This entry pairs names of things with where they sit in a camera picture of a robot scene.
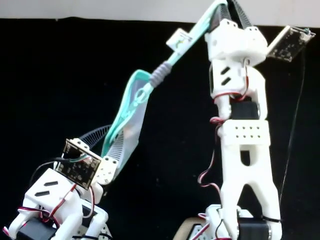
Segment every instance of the circuit board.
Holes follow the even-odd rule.
[[[63,151],[63,158],[77,159],[81,155],[86,155],[86,157],[76,162],[61,162],[56,171],[75,184],[88,190],[101,160],[94,154],[91,154],[89,150],[82,148],[81,144],[74,144],[67,139]]]
[[[268,47],[268,57],[291,62],[315,36],[310,30],[286,26]]]

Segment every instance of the black background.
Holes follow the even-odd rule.
[[[172,51],[166,40],[192,24],[67,18],[0,20],[2,105],[1,225],[17,215],[33,170],[60,156],[65,138],[112,123],[130,75],[152,72]],[[282,28],[261,27],[270,43]],[[313,29],[320,35],[319,29]],[[319,37],[306,50],[305,86],[281,208],[286,240],[320,238]],[[266,78],[273,178],[280,188],[302,61],[267,59]],[[219,199],[200,188],[214,147],[207,45],[203,38],[151,95],[140,143],[100,203],[116,240],[171,240],[188,217]],[[207,181],[222,182],[218,151]],[[250,189],[240,205],[260,207]]]

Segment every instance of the white wire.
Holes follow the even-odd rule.
[[[95,209],[95,203],[94,203],[94,191],[92,189],[92,187],[89,188],[90,190],[90,194],[91,194],[91,209],[88,215],[83,216],[84,219],[88,219],[92,216],[92,214],[94,213],[94,209]]]

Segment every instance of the white wall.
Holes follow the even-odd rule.
[[[320,0],[238,0],[255,25],[320,28]],[[0,0],[0,18],[197,22],[213,0]]]

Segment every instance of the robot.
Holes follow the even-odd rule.
[[[236,0],[215,0],[190,32],[178,29],[166,44],[174,51],[153,73],[137,70],[128,81],[111,125],[67,139],[63,154],[32,182],[18,216],[4,228],[14,240],[112,239],[108,214],[97,206],[139,142],[148,99],[177,61],[205,35],[210,61],[210,95],[218,108],[216,136],[221,141],[221,203],[199,214],[179,240],[280,240],[278,191],[273,183],[265,79],[254,67],[267,57],[291,62],[315,36],[308,29],[286,26],[268,45]],[[92,151],[104,138],[102,153]],[[242,152],[250,164],[244,165]],[[207,173],[199,176],[199,183]],[[238,206],[244,185],[250,185],[263,216]]]

